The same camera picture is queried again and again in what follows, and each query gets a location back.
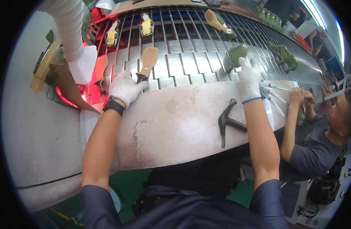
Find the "yellow hose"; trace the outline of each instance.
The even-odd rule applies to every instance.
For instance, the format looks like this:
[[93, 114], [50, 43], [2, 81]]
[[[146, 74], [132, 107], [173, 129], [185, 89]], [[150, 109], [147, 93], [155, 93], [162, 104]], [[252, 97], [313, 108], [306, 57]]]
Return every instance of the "yellow hose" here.
[[61, 216], [62, 218], [66, 219], [66, 220], [68, 220], [68, 221], [71, 220], [71, 218], [67, 217], [66, 215], [63, 215], [63, 214], [59, 213], [58, 211], [56, 211], [56, 210], [53, 209], [53, 208], [51, 208], [51, 211], [53, 211], [54, 213], [58, 214], [59, 216]]

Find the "white flexible duct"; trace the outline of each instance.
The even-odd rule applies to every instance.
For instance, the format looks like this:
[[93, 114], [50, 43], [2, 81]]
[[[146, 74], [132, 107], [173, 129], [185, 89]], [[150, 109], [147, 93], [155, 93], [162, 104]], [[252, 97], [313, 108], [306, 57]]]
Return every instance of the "white flexible duct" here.
[[82, 0], [45, 0], [38, 9], [51, 15], [56, 22], [62, 50], [77, 84], [88, 84], [94, 70], [96, 46], [84, 47], [82, 21], [88, 10]]

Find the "glove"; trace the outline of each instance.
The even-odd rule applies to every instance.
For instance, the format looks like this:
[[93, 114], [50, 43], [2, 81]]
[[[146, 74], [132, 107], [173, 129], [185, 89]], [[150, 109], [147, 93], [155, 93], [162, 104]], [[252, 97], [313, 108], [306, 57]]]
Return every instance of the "glove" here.
[[135, 101], [138, 94], [148, 86], [148, 81], [135, 84], [132, 81], [131, 73], [124, 71], [123, 73], [118, 73], [113, 79], [113, 82], [109, 86], [109, 96], [122, 100], [126, 104], [126, 107], [129, 107], [130, 103]]
[[240, 57], [238, 62], [242, 67], [242, 71], [238, 72], [239, 94], [242, 104], [253, 99], [261, 98], [261, 72], [258, 64], [255, 64], [254, 67], [252, 67], [250, 62], [244, 57]]

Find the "gray t-shirt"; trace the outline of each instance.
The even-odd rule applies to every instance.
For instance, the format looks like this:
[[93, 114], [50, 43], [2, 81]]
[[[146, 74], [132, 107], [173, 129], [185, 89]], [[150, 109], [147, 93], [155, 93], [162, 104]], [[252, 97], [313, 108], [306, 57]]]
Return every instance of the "gray t-shirt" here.
[[326, 130], [327, 117], [316, 114], [310, 126], [296, 133], [290, 164], [280, 162], [280, 181], [306, 181], [325, 174], [333, 166], [342, 146], [330, 142], [324, 134]]

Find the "hammer handle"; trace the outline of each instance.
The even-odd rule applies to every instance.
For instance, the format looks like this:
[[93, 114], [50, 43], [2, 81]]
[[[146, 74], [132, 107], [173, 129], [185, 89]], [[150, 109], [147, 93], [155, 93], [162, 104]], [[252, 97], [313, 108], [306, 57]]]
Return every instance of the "hammer handle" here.
[[247, 131], [247, 126], [241, 122], [238, 122], [234, 119], [231, 119], [231, 118], [228, 118], [228, 121], [226, 122], [227, 125], [229, 126], [233, 126], [233, 127], [236, 127], [236, 128], [239, 128], [243, 131]]

